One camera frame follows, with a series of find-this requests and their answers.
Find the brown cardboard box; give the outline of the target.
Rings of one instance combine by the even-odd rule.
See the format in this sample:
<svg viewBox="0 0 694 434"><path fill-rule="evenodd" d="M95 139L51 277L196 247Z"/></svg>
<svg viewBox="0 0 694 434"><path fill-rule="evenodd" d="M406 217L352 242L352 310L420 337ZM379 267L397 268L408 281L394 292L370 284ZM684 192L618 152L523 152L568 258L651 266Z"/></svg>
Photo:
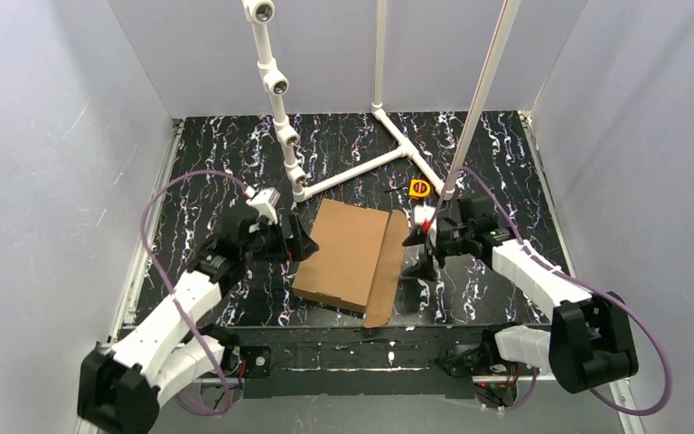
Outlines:
<svg viewBox="0 0 694 434"><path fill-rule="evenodd" d="M366 328L386 325L394 309L408 230L401 210L322 200L311 231L319 250L298 266L294 293L363 314Z"/></svg>

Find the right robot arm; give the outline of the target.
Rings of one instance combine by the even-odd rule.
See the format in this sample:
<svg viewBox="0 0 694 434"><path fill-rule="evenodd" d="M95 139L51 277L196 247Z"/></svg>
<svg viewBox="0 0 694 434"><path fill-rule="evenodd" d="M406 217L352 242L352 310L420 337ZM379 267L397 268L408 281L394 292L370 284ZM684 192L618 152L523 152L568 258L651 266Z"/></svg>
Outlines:
<svg viewBox="0 0 694 434"><path fill-rule="evenodd" d="M459 216L436 220L429 205L411 213L406 247L420 246L417 261L404 278L432 282L450 257L468 255L508 279L549 320L540 330L509 322L490 326L474 349L436 359L450 374L484 371L499 365L548 370L567 392L578 393L631 377L639 371L629 316L621 299L609 292L593 295L547 269L543 258L516 232L500 225L486 196L460 199Z"/></svg>

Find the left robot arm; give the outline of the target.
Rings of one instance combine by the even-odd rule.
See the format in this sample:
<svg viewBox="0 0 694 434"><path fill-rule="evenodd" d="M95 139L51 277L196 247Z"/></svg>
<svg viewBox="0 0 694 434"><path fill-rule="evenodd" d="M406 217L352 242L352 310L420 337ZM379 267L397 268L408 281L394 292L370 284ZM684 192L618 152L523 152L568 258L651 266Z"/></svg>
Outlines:
<svg viewBox="0 0 694 434"><path fill-rule="evenodd" d="M80 366L77 414L107 433L147 433L160 409L193 380L223 365L239 339L196 322L218 305L254 262L300 262L319 250L298 216L247 205L218 221L186 271L141 324Z"/></svg>

